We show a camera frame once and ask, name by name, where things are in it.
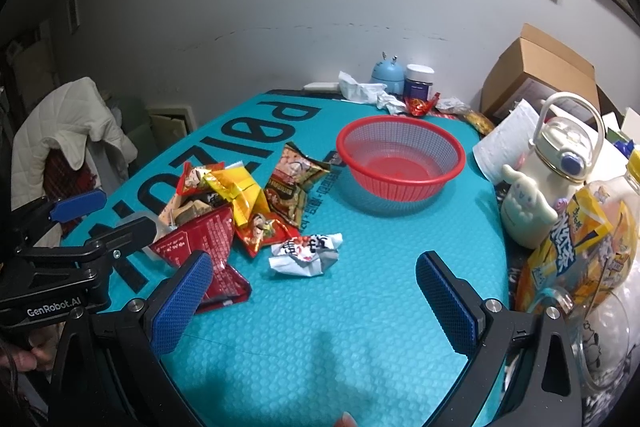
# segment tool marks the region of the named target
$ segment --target basket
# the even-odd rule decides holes
[[[370,116],[345,126],[338,154],[355,180],[392,201],[420,201],[436,195],[465,166],[460,142],[424,120]]]

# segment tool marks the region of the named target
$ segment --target light blue humidifier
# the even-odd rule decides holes
[[[404,90],[404,68],[396,62],[398,57],[386,60],[385,52],[371,71],[371,84],[385,84],[386,92],[402,96]]]

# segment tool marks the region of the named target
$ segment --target bolt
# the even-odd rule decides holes
[[[500,301],[498,301],[498,299],[489,299],[485,305],[486,308],[492,313],[497,313],[502,309],[502,304],[500,304]]]
[[[546,314],[553,320],[560,318],[560,312],[558,311],[558,308],[554,308],[553,306],[549,306],[549,308],[546,309]]]
[[[144,299],[131,299],[127,303],[127,310],[130,312],[139,312],[143,307],[145,307]]]
[[[72,319],[79,319],[80,317],[82,317],[83,313],[84,308],[82,308],[82,306],[76,306],[69,312],[69,315],[71,315]]]

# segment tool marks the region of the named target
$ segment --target human hand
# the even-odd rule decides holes
[[[26,371],[50,371],[53,369],[53,361],[56,358],[58,341],[62,325],[46,326],[29,333],[29,344],[32,349],[27,351],[13,344],[7,344],[9,355],[14,359],[16,369],[24,373]],[[9,367],[6,355],[0,355],[0,367]]]
[[[334,427],[358,427],[356,420],[348,413],[343,413],[342,417],[335,423]]]

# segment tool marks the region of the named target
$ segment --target yellow bottle cap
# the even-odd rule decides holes
[[[636,149],[631,151],[629,162],[626,164],[626,170],[640,183],[640,151]]]

